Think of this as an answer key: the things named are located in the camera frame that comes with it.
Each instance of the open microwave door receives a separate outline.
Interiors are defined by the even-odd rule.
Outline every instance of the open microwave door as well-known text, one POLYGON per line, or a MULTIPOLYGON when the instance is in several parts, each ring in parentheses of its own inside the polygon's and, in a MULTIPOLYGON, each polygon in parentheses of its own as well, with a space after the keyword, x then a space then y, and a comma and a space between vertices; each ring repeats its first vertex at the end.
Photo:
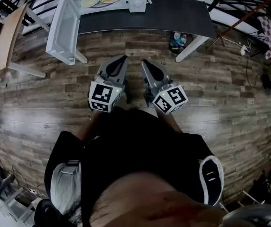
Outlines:
POLYGON ((51 23, 46 52, 67 65, 75 63, 79 17, 73 0, 60 0, 51 23))

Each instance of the wooden floor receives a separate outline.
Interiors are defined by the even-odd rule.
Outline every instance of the wooden floor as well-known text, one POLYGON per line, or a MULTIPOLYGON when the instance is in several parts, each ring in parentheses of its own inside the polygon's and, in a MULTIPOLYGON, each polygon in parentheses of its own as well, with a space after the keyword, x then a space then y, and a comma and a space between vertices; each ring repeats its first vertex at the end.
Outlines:
MULTIPOLYGON (((168 50, 169 33, 149 31, 113 31, 80 35, 78 49, 88 58, 67 66, 45 53, 47 33, 20 36, 13 61, 47 73, 40 79, 13 70, 0 73, 0 163, 12 172, 15 165, 27 183, 39 189, 51 150, 61 131, 76 133, 90 114, 87 93, 100 64, 116 55, 129 56, 127 79, 133 103, 147 108, 142 94, 144 84, 140 60, 151 59, 164 65, 173 80, 180 83, 189 102, 174 113, 184 132, 203 136, 225 169, 224 202, 248 188, 271 162, 271 91, 257 80, 251 88, 246 79, 247 56, 240 47, 218 42, 211 51, 205 45, 181 63, 168 50)), ((243 40, 233 32, 234 41, 243 40)), ((269 61, 263 56, 248 62, 251 84, 263 71, 270 74, 269 61)), ((184 143, 185 147, 195 147, 184 143)), ((17 175, 22 186, 25 180, 17 175)))

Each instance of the brown pole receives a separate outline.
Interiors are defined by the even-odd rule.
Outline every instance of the brown pole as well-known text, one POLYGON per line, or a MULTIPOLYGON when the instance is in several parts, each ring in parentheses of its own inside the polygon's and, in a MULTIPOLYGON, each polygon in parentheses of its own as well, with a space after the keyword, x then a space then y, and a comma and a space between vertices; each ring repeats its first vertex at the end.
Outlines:
POLYGON ((249 12, 248 14, 246 14, 242 19, 240 19, 239 21, 237 21, 235 24, 233 24, 230 28, 228 28, 227 30, 225 30, 223 33, 221 33, 220 35, 218 35, 218 37, 222 37, 223 35, 225 35, 227 32, 229 32, 230 30, 234 29, 237 25, 239 25, 241 22, 243 22, 244 20, 246 20, 248 17, 250 17, 253 13, 255 13, 256 11, 262 9, 265 5, 267 5, 269 2, 271 2, 271 0, 266 0, 264 1, 261 5, 259 5, 258 7, 256 7, 255 9, 253 9, 251 12, 249 12))

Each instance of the gray fabric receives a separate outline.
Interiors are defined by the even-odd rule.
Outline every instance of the gray fabric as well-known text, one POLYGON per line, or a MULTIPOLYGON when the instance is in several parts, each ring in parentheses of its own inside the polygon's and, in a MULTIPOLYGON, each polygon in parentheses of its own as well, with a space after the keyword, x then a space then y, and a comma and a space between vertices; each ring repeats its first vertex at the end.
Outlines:
POLYGON ((50 198, 57 210, 65 215, 80 203, 81 196, 81 165, 75 167, 73 174, 70 172, 71 166, 67 167, 66 163, 57 165, 53 171, 50 187, 50 198))

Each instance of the white marker cube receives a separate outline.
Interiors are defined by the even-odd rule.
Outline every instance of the white marker cube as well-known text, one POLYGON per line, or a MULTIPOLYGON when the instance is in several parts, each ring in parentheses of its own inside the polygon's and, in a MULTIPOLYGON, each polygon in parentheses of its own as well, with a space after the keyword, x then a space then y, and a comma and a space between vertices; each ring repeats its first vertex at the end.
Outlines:
POLYGON ((180 109, 187 102, 187 95, 180 85, 159 92, 153 100, 153 104, 164 114, 170 114, 180 109))
POLYGON ((91 82, 89 104, 92 109, 111 112, 120 100, 122 88, 104 83, 91 82))

